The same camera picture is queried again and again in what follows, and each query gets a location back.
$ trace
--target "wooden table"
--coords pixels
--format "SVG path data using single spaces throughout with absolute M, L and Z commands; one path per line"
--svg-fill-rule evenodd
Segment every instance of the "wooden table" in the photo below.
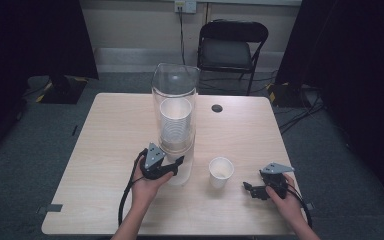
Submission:
M 223 111 L 213 112 L 214 104 Z M 189 181 L 160 189 L 139 235 L 292 234 L 274 204 L 251 198 L 242 184 L 263 185 L 258 170 L 270 162 L 290 166 L 269 101 L 199 95 L 196 128 Z M 63 205 L 61 212 L 48 212 L 42 231 L 112 235 L 133 161 L 149 142 L 158 142 L 152 95 L 97 95 L 52 201 Z M 221 190 L 209 183 L 208 164 L 218 156 L 227 157 L 235 167 Z

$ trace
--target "white wall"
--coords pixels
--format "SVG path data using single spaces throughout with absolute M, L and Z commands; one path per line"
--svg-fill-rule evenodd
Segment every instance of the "white wall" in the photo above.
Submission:
M 93 48 L 159 49 L 180 52 L 180 20 L 172 1 L 80 1 Z M 264 24 L 269 37 L 262 54 L 281 56 L 299 6 L 209 3 L 208 20 L 226 18 Z M 185 53 L 196 52 L 207 4 L 183 14 Z

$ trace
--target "paper cup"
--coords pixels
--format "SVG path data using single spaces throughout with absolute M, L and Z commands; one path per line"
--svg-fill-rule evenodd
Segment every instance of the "paper cup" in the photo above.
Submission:
M 210 183 L 215 188 L 222 188 L 235 171 L 229 159 L 217 157 L 210 162 Z
M 184 142 L 190 134 L 192 105 L 185 98 L 161 103 L 161 137 L 166 145 Z

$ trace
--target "gray carpet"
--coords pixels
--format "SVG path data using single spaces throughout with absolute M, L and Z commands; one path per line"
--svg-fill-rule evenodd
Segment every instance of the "gray carpet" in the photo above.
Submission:
M 204 75 L 205 79 L 219 77 Z M 253 84 L 252 95 L 266 96 L 261 89 L 270 77 L 270 73 L 258 74 L 256 79 L 262 81 Z M 44 215 L 36 214 L 36 210 L 52 201 L 96 94 L 150 93 L 151 78 L 152 73 L 101 73 L 99 81 L 91 80 L 86 85 L 77 105 L 38 104 L 35 99 L 40 92 L 26 96 L 23 117 L 0 143 L 0 239 L 108 239 L 46 236 L 41 232 Z M 29 91 L 46 81 L 47 77 L 31 78 Z M 235 79 L 202 81 L 200 94 L 243 95 L 247 84 L 246 80 Z M 310 101 L 316 99 L 316 93 L 308 91 Z M 274 107 L 273 111 L 281 126 L 304 110 Z M 311 214 L 319 236 L 384 239 L 384 189 L 358 156 L 349 151 L 346 135 L 329 114 L 321 110 L 308 116 L 282 136 L 302 195 L 316 207 Z

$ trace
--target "electrical outlet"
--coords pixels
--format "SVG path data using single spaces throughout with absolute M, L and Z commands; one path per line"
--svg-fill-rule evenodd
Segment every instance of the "electrical outlet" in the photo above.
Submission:
M 174 12 L 186 12 L 185 5 L 185 1 L 174 1 Z
M 174 12 L 196 13 L 196 1 L 174 1 Z

